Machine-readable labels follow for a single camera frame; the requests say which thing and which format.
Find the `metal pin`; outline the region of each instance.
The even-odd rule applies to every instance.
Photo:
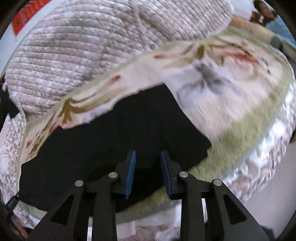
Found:
[[[75,182],[75,186],[76,187],[81,187],[83,185],[83,181],[82,180],[78,180]]]
[[[219,179],[216,179],[216,180],[214,180],[214,184],[216,186],[221,186],[222,185],[222,182]]]
[[[110,178],[115,178],[115,177],[117,177],[117,173],[116,172],[110,172],[109,177]]]
[[[187,172],[180,172],[179,175],[180,175],[180,177],[188,177]]]

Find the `blue shirt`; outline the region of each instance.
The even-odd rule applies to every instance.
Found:
[[[276,20],[268,23],[266,27],[270,31],[273,31],[274,33],[281,36],[284,40],[286,40],[289,44],[293,45],[296,48],[296,42],[292,34],[290,33],[289,29],[285,25],[284,21],[279,16],[277,16]]]

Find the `quilted cushion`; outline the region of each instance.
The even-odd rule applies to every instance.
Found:
[[[127,59],[175,39],[206,38],[231,18],[227,0],[67,0],[16,49],[8,90],[34,118]]]

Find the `gray floor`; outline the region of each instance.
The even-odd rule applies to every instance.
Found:
[[[245,203],[246,208],[279,236],[296,210],[296,143],[291,143],[265,189]]]

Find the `red poster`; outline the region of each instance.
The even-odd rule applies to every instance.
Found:
[[[24,25],[48,2],[51,0],[31,0],[29,1],[12,20],[12,27],[17,35]]]

